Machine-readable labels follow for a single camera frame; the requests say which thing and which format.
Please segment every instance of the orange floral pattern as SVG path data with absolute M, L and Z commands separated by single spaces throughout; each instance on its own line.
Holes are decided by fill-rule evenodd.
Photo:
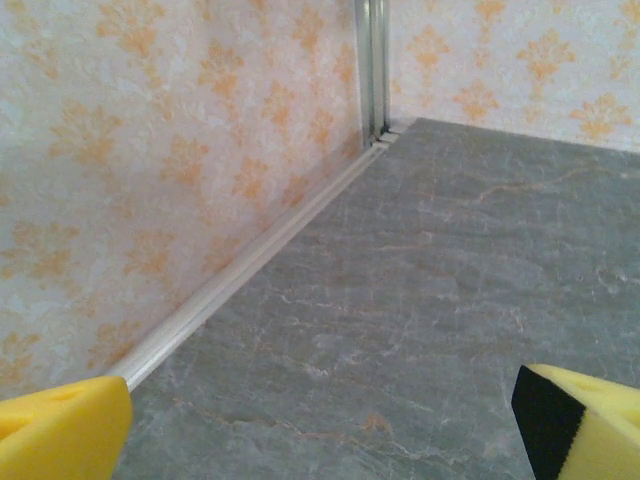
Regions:
M 104 373 L 363 145 L 352 3 L 84 6 L 0 1 L 2 397 Z
M 524 3 L 392 7 L 391 122 L 425 116 L 640 151 L 630 88 L 640 76 L 640 0 Z

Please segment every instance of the vertical metal trim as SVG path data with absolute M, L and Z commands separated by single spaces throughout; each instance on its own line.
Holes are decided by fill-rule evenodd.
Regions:
M 355 0 L 360 77 L 360 108 L 365 147 L 376 140 L 373 92 L 373 52 L 371 48 L 371 1 Z
M 389 1 L 371 0 L 371 70 L 373 131 L 376 138 L 389 124 Z

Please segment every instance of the floral wallpaper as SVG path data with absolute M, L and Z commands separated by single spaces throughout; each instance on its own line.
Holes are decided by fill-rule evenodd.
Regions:
M 391 116 L 640 151 L 640 0 L 394 0 Z
M 0 398 L 104 372 L 362 145 L 353 2 L 0 0 Z

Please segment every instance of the marble surface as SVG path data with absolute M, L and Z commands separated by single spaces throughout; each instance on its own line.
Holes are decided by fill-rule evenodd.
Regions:
M 522 363 L 640 385 L 640 157 L 426 120 L 133 393 L 115 479 L 533 479 Z

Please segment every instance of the baseboard trim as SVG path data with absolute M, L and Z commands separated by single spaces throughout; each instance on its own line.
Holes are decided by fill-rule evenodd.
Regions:
M 124 377 L 133 390 L 273 258 L 324 207 L 385 151 L 374 144 L 345 170 L 314 189 L 298 206 L 251 243 L 223 272 L 133 348 L 107 375 Z

